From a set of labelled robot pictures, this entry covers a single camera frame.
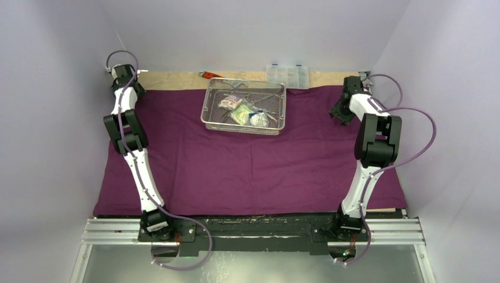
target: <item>wire mesh basket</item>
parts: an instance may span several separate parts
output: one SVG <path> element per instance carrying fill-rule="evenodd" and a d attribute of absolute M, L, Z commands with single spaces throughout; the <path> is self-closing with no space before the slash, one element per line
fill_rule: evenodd
<path fill-rule="evenodd" d="M 230 95 L 244 98 L 255 107 L 266 110 L 269 125 L 242 126 L 235 122 L 230 116 L 231 111 L 219 107 L 221 100 Z M 276 136 L 285 127 L 286 102 L 287 92 L 283 84 L 213 78 L 206 90 L 201 120 L 211 130 Z"/>

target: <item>lavender wall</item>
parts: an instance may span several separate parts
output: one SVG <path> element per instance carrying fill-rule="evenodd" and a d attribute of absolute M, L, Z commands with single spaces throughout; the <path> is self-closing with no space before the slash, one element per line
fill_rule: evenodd
<path fill-rule="evenodd" d="M 394 75 L 403 105 L 428 110 L 438 126 L 434 146 L 398 175 L 439 282 L 500 281 L 498 11 L 494 0 L 414 0 L 373 68 Z M 394 105 L 395 87 L 375 82 Z M 428 141 L 430 124 L 399 114 L 402 160 Z"/>
<path fill-rule="evenodd" d="M 409 0 L 101 0 L 150 70 L 369 70 Z"/>
<path fill-rule="evenodd" d="M 94 1 L 1 1 L 0 282 L 68 282 L 96 203 L 121 48 Z"/>

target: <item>purple fabric tabletop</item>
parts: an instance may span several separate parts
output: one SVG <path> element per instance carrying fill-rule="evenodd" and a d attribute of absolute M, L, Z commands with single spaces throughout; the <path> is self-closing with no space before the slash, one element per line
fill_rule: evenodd
<path fill-rule="evenodd" d="M 205 90 L 148 91 L 136 113 L 149 138 L 150 167 L 170 212 L 259 215 L 336 210 L 356 169 L 359 122 L 330 119 L 342 86 L 287 91 L 279 136 L 227 133 L 200 120 Z M 404 208 L 394 170 L 382 175 L 368 208 Z M 95 215 L 140 215 L 132 173 L 110 144 Z"/>

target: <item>orange tool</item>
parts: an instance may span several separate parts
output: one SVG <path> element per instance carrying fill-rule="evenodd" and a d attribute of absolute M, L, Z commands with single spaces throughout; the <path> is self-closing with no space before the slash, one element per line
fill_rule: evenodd
<path fill-rule="evenodd" d="M 221 75 L 217 75 L 217 74 L 214 74 L 214 73 L 210 73 L 210 72 L 199 72 L 198 73 L 201 77 L 203 78 L 207 78 L 207 79 L 211 79 L 211 78 L 222 78 Z"/>

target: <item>plastic bag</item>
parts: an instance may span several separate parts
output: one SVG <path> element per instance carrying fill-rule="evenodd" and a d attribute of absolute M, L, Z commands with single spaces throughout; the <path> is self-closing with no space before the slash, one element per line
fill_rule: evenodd
<path fill-rule="evenodd" d="M 243 102 L 243 99 L 237 96 L 226 96 L 221 102 L 219 107 L 226 110 L 234 111 Z"/>
<path fill-rule="evenodd" d="M 250 118 L 250 125 L 254 127 L 267 128 L 269 126 L 269 120 L 267 119 L 265 110 L 258 110 L 256 112 L 250 113 L 248 117 Z"/>
<path fill-rule="evenodd" d="M 231 118 L 235 120 L 236 123 L 247 126 L 250 125 L 250 114 L 254 111 L 246 103 L 240 103 L 239 107 L 231 112 Z"/>

